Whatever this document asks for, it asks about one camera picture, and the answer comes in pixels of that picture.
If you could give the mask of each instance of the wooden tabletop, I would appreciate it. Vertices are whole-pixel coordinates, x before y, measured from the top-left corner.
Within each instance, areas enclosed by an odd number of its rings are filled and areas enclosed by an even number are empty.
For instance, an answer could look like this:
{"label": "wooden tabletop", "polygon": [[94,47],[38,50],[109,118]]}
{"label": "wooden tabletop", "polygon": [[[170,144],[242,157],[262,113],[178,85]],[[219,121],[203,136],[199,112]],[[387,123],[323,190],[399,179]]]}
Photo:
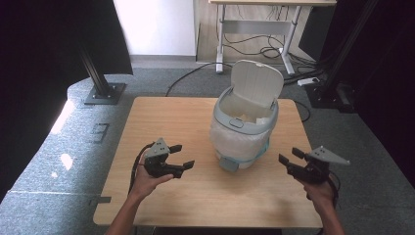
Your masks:
{"label": "wooden tabletop", "polygon": [[334,6],[336,0],[209,0],[224,5]]}
{"label": "wooden tabletop", "polygon": [[310,151],[300,116],[292,100],[278,100],[278,121],[268,151],[247,169],[231,173],[218,164],[209,141],[215,98],[139,97],[131,108],[94,221],[108,225],[126,199],[131,168],[140,150],[164,139],[181,144],[167,163],[195,160],[181,179],[164,183],[140,205],[136,225],[203,227],[321,227],[302,186],[278,162],[278,154],[304,165],[293,147]]}

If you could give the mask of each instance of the wall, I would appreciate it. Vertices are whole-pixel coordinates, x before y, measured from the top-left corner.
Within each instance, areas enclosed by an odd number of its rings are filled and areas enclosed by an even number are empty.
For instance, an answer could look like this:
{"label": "wall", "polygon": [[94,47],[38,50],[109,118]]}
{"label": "wall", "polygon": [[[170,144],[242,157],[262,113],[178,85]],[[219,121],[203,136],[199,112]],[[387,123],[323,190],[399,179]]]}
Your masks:
{"label": "wall", "polygon": [[197,0],[114,0],[130,55],[196,56]]}

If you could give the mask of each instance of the black stand base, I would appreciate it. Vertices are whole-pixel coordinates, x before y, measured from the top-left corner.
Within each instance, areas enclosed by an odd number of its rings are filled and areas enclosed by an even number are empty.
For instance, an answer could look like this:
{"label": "black stand base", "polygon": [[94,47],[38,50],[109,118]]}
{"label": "black stand base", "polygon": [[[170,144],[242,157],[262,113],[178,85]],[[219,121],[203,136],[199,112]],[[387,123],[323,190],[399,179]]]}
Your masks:
{"label": "black stand base", "polygon": [[108,83],[110,92],[107,95],[98,95],[95,86],[92,88],[88,97],[85,99],[85,105],[116,105],[119,97],[124,90],[125,83]]}
{"label": "black stand base", "polygon": [[337,93],[330,98],[324,98],[321,85],[305,85],[311,106],[316,109],[337,109],[342,113],[355,113],[352,103],[349,101],[347,86],[339,85]]}

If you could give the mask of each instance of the cable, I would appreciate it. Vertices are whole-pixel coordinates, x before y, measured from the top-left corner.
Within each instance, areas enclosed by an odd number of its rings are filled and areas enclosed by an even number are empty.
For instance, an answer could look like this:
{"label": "cable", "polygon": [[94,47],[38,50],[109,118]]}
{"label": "cable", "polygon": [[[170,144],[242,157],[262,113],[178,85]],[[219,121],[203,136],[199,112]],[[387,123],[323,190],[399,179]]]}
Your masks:
{"label": "cable", "polygon": [[301,120],[301,122],[306,122],[306,121],[308,121],[309,119],[310,119],[310,117],[311,117],[311,110],[305,105],[305,104],[303,104],[303,103],[301,103],[301,102],[299,102],[299,101],[295,101],[295,100],[293,100],[296,104],[299,104],[299,105],[301,105],[301,106],[303,106],[306,110],[307,110],[307,117],[306,118],[304,118],[304,119],[302,119]]}
{"label": "cable", "polygon": [[214,62],[214,63],[208,63],[208,64],[205,64],[205,65],[203,65],[203,66],[200,66],[200,67],[198,67],[198,68],[196,68],[196,69],[194,69],[194,70],[191,70],[191,71],[189,71],[188,73],[186,73],[186,74],[184,74],[184,75],[182,75],[180,78],[178,78],[177,80],[175,80],[171,85],[169,85],[168,86],[168,90],[167,90],[167,92],[165,93],[165,97],[167,97],[168,96],[168,94],[170,93],[170,91],[171,91],[171,89],[180,81],[180,80],[182,80],[183,78],[185,78],[186,76],[188,76],[188,75],[190,75],[190,74],[192,74],[193,72],[195,72],[195,71],[198,71],[198,70],[200,70],[201,68],[204,68],[204,67],[206,67],[206,66],[210,66],[210,65],[217,65],[217,64],[220,64],[220,65],[224,65],[224,66],[227,66],[227,67],[230,67],[230,68],[232,68],[232,66],[231,65],[228,65],[228,64],[224,64],[224,63],[219,63],[219,62]]}
{"label": "cable", "polygon": [[268,14],[268,16],[266,17],[266,19],[268,21],[271,21],[272,15],[274,15],[275,12],[275,7],[274,6],[270,6],[271,7],[271,12]]}
{"label": "cable", "polygon": [[144,146],[144,148],[138,154],[137,158],[135,158],[134,165],[132,166],[132,169],[131,169],[131,178],[130,178],[130,186],[128,188],[128,194],[131,192],[132,186],[134,186],[135,175],[136,175],[136,172],[137,172],[137,167],[140,164],[141,155],[144,153],[144,151],[151,148],[154,144],[155,144],[155,142]]}
{"label": "cable", "polygon": [[284,80],[284,85],[291,85],[291,84],[296,83],[298,80],[301,80],[303,78],[310,77],[310,76],[317,76],[317,75],[322,74],[323,72],[324,70],[312,70],[312,71],[305,72],[299,75],[291,76]]}
{"label": "cable", "polygon": [[239,5],[236,5],[236,7],[238,8],[238,14],[241,17],[241,19],[243,20],[244,17],[241,15],[241,9],[239,9]]}
{"label": "cable", "polygon": [[280,21],[281,11],[283,11],[283,7],[280,7],[280,12],[278,13],[278,18],[277,18],[277,15],[275,15],[275,21]]}
{"label": "cable", "polygon": [[290,6],[287,6],[287,12],[286,12],[286,19],[285,19],[285,21],[287,21],[287,18],[288,18],[288,11],[290,10]]}
{"label": "cable", "polygon": [[[330,176],[327,178],[327,182],[329,183],[330,187],[333,190],[333,207],[334,209],[336,209],[337,202],[339,199],[339,191],[340,191],[341,182],[340,182],[340,178],[332,170],[330,170],[330,173],[335,176],[338,182],[338,186],[336,187],[336,184],[333,182]],[[320,228],[320,230],[318,231],[318,233],[316,233],[316,235],[322,235],[323,232],[324,232],[324,228]]]}
{"label": "cable", "polygon": [[[218,32],[218,29],[217,29],[217,22],[218,22],[218,18],[219,18],[219,7],[218,7],[218,6],[216,6],[216,39],[217,39],[217,41],[219,41],[219,32]],[[268,38],[268,44],[269,44],[269,46],[270,46],[270,47],[262,47],[261,49],[259,49],[259,52],[257,52],[257,53],[246,53],[246,52],[241,52],[240,50],[238,50],[238,49],[236,49],[235,47],[230,46],[230,45],[224,45],[224,44],[223,44],[222,46],[224,46],[224,47],[229,47],[229,48],[231,48],[231,49],[235,50],[236,52],[238,52],[238,53],[240,53],[240,54],[242,54],[242,55],[245,55],[245,56],[256,56],[256,55],[262,55],[262,56],[264,56],[265,58],[268,58],[268,59],[276,59],[276,58],[280,57],[280,56],[281,56],[280,51],[279,51],[277,48],[275,48],[274,46],[272,46],[272,45],[271,45],[271,43],[270,43],[270,39],[272,38],[272,39],[276,40],[277,42],[279,42],[279,43],[281,44],[281,46],[282,46],[282,47],[284,47],[284,44],[283,44],[280,40],[278,40],[276,37],[273,37],[272,35],[258,35],[258,36],[253,36],[253,37],[250,37],[250,38],[247,38],[247,39],[243,39],[243,40],[240,40],[240,41],[230,41],[230,40],[228,40],[228,38],[226,37],[226,34],[225,34],[225,33],[223,34],[224,39],[225,39],[228,43],[230,43],[230,44],[233,44],[233,43],[241,43],[241,42],[246,42],[246,41],[249,41],[249,40],[252,40],[252,39],[255,39],[255,38],[260,38],[260,37],[265,37],[265,36]],[[275,52],[277,52],[277,55],[276,55],[276,56],[268,56],[268,55],[266,55],[266,54],[265,54],[265,53],[268,53],[268,52],[270,52],[270,51],[275,51]]]}

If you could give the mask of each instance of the black cable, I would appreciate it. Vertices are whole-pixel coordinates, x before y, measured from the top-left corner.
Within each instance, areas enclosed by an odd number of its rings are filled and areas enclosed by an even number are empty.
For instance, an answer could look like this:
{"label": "black cable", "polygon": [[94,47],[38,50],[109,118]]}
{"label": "black cable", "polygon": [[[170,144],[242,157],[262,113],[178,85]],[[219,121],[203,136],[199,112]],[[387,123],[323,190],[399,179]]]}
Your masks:
{"label": "black cable", "polygon": [[[301,68],[306,68],[308,70],[307,71],[301,71],[300,70]],[[317,68],[313,68],[313,67],[297,67],[297,73],[298,73],[298,75],[305,75],[305,74],[310,73],[311,71],[322,71],[322,70],[323,69],[320,69],[320,68],[317,69]]]}
{"label": "black cable", "polygon": [[236,5],[236,7],[238,8],[238,14],[241,17],[241,19],[243,20],[244,17],[241,15],[241,9],[239,9],[239,5]]}
{"label": "black cable", "polygon": [[[219,7],[218,6],[216,6],[216,39],[219,41],[219,32],[218,32],[218,29],[217,29],[217,22],[218,22],[218,19],[219,19]],[[231,49],[233,49],[233,50],[235,50],[236,52],[238,52],[238,53],[240,53],[240,54],[242,54],[242,55],[245,55],[245,56],[256,56],[256,55],[262,55],[262,56],[264,56],[265,58],[268,58],[268,59],[276,59],[276,58],[278,58],[278,57],[280,57],[281,55],[280,55],[280,51],[277,49],[277,48],[275,48],[275,47],[273,47],[272,45],[271,45],[271,43],[270,43],[270,39],[272,38],[272,39],[274,39],[274,40],[276,40],[277,42],[279,42],[281,45],[282,45],[282,47],[284,47],[284,44],[280,41],[280,40],[278,40],[277,38],[275,38],[275,37],[273,37],[273,36],[271,36],[271,35],[258,35],[258,36],[253,36],[253,37],[250,37],[250,38],[247,38],[247,39],[243,39],[243,40],[240,40],[240,41],[230,41],[230,40],[228,40],[228,38],[226,37],[226,34],[224,33],[223,34],[223,37],[224,37],[224,39],[228,42],[228,43],[230,43],[230,44],[233,44],[233,43],[241,43],[241,42],[245,42],[245,41],[248,41],[248,40],[252,40],[252,39],[255,39],[255,38],[259,38],[259,37],[264,37],[264,36],[266,36],[267,38],[268,38],[268,44],[270,45],[270,47],[262,47],[260,50],[259,50],[259,52],[258,53],[245,53],[245,52],[241,52],[240,50],[238,50],[238,49],[236,49],[235,47],[233,47],[233,46],[230,46],[230,45],[224,45],[224,44],[222,44],[222,46],[223,47],[229,47],[229,48],[231,48]],[[278,53],[278,55],[277,56],[267,56],[265,53],[267,53],[267,52],[270,52],[270,51],[276,51],[277,53]]]}
{"label": "black cable", "polygon": [[286,12],[286,19],[285,19],[285,21],[287,21],[287,18],[288,18],[288,11],[290,10],[290,6],[287,6],[287,12]]}
{"label": "black cable", "polygon": [[[338,182],[338,186],[336,187],[336,184],[333,182],[330,176],[327,178],[327,182],[329,183],[333,191],[333,207],[335,209],[337,206],[338,199],[339,199],[339,191],[340,191],[341,183],[340,183],[340,178],[333,171],[330,170],[330,173],[336,177],[336,180]],[[320,228],[318,233],[316,233],[315,235],[322,235],[323,232],[324,232],[324,228]]]}
{"label": "black cable", "polygon": [[280,21],[280,16],[281,16],[281,12],[283,11],[283,7],[280,7],[280,12],[278,13],[278,18],[277,15],[275,15],[275,21]]}
{"label": "black cable", "polygon": [[293,60],[299,64],[302,64],[302,67],[298,67],[298,68],[314,68],[314,69],[326,70],[326,69],[329,69],[330,66],[332,65],[330,62],[327,62],[326,60],[320,61],[320,62],[314,62],[314,61],[310,61],[308,59],[296,56],[292,53],[289,53],[289,56],[290,56],[290,60]]}
{"label": "black cable", "polygon": [[298,80],[301,80],[303,78],[310,77],[310,76],[317,76],[317,75],[322,74],[323,72],[324,70],[312,70],[312,71],[305,72],[299,75],[291,76],[284,80],[284,85],[291,85],[291,84],[296,83]]}
{"label": "black cable", "polygon": [[274,6],[270,6],[270,7],[271,7],[271,12],[269,12],[268,16],[266,17],[268,21],[271,21],[272,15],[274,15],[274,12],[275,12],[275,7]]}
{"label": "black cable", "polygon": [[193,72],[198,71],[198,70],[200,70],[201,68],[204,68],[204,67],[206,67],[206,66],[210,66],[210,65],[217,65],[217,64],[224,65],[224,66],[227,66],[227,67],[232,68],[232,66],[231,66],[231,65],[224,64],[224,63],[219,63],[219,62],[208,63],[208,64],[205,64],[205,65],[203,65],[203,66],[200,66],[200,67],[198,67],[198,68],[196,68],[196,69],[194,69],[194,70],[191,70],[191,71],[189,71],[188,73],[186,73],[186,74],[182,75],[180,78],[178,78],[177,80],[175,80],[175,81],[174,81],[171,85],[169,85],[169,86],[168,86],[168,90],[167,90],[167,92],[165,93],[165,97],[167,97],[167,96],[168,96],[168,94],[170,93],[171,89],[173,89],[173,87],[174,87],[174,86],[175,86],[175,85],[176,85],[176,84],[177,84],[180,80],[182,80],[183,78],[185,78],[186,76],[188,76],[188,75],[192,74]]}
{"label": "black cable", "polygon": [[144,151],[151,148],[154,144],[155,144],[155,142],[144,146],[144,148],[137,155],[137,158],[135,158],[134,165],[132,166],[132,169],[131,169],[131,178],[130,178],[130,186],[128,188],[128,194],[131,192],[132,186],[134,186],[135,175],[137,173],[137,167],[140,164],[141,155],[144,153]]}
{"label": "black cable", "polygon": [[299,102],[299,101],[295,101],[295,100],[293,100],[294,101],[294,103],[296,103],[296,104],[299,104],[299,105],[301,105],[301,106],[303,106],[306,110],[307,110],[307,117],[306,118],[304,118],[304,119],[302,119],[301,120],[301,122],[306,122],[306,121],[308,121],[309,119],[310,119],[310,117],[311,117],[311,110],[305,105],[305,104],[303,104],[302,102]]}

